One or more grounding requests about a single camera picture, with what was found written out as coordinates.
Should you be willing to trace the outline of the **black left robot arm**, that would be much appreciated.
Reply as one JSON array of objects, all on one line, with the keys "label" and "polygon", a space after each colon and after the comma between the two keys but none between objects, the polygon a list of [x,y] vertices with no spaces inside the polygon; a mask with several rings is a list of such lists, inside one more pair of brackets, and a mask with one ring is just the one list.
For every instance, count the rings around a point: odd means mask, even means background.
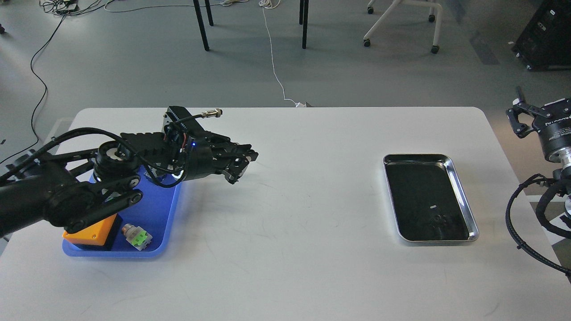
[{"label": "black left robot arm", "polygon": [[30,150],[1,177],[1,235],[39,221],[70,234],[137,204],[141,170],[155,185],[173,187],[212,174],[236,183],[258,153],[229,137],[167,126],[163,132],[69,131]]}]

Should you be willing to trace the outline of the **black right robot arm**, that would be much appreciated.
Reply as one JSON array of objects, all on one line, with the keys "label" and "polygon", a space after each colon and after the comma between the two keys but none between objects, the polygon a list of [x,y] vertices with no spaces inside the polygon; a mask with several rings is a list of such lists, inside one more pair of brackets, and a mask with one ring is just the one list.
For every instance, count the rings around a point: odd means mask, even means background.
[{"label": "black right robot arm", "polygon": [[522,139],[530,133],[536,132],[540,141],[541,150],[547,162],[558,163],[560,168],[553,171],[553,177],[545,177],[537,173],[518,185],[512,193],[505,211],[506,228],[516,242],[517,248],[529,254],[535,260],[547,265],[549,268],[562,272],[568,279],[570,269],[544,257],[534,250],[520,237],[514,228],[511,209],[520,193],[532,184],[543,185],[546,191],[541,195],[534,210],[538,223],[548,232],[570,239],[570,229],[563,229],[552,224],[546,217],[545,211],[555,196],[565,197],[564,222],[570,227],[570,190],[571,190],[571,118],[570,99],[563,98],[537,107],[526,101],[522,88],[516,86],[517,97],[511,108],[506,110],[509,124],[514,134]]}]

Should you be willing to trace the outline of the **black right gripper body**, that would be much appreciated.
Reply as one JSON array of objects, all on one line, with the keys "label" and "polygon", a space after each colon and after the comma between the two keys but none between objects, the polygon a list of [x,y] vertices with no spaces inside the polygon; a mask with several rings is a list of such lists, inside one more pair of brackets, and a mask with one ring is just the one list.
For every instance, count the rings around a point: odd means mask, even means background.
[{"label": "black right gripper body", "polygon": [[534,118],[534,130],[538,133],[544,158],[548,162],[559,162],[559,151],[571,145],[571,103],[557,100],[541,108],[550,118],[538,115]]}]

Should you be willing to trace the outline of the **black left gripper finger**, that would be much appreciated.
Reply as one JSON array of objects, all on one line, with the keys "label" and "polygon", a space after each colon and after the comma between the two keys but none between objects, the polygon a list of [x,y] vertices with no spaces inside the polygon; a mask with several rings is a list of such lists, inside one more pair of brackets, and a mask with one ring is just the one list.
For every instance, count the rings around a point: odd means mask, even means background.
[{"label": "black left gripper finger", "polygon": [[250,144],[237,144],[230,140],[211,140],[211,160],[213,162],[234,162],[238,160],[257,160],[259,153]]},{"label": "black left gripper finger", "polygon": [[223,175],[230,184],[235,184],[246,171],[251,156],[232,156],[215,161],[214,174]]}]

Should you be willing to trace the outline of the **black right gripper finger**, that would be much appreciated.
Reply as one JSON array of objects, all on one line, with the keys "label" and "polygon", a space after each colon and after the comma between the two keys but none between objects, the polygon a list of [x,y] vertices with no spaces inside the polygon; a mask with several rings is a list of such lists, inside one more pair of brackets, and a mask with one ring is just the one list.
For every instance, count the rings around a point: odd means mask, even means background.
[{"label": "black right gripper finger", "polygon": [[[531,132],[539,133],[543,130],[546,127],[545,122],[552,120],[554,114],[546,108],[528,104],[520,86],[516,86],[515,90],[517,97],[513,101],[513,106],[506,110],[506,116],[508,117],[514,134],[516,134],[518,138],[522,139],[528,136]],[[532,125],[520,122],[519,115],[521,114],[532,117],[534,119]]]}]

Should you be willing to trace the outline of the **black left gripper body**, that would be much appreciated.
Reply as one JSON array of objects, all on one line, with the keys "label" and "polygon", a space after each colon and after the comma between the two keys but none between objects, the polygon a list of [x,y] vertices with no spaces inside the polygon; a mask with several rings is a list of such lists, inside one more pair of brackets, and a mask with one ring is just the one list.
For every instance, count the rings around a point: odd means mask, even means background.
[{"label": "black left gripper body", "polygon": [[189,140],[183,181],[200,179],[213,173],[228,176],[231,159],[227,156],[226,148],[230,147],[232,143],[227,136],[202,136]]}]

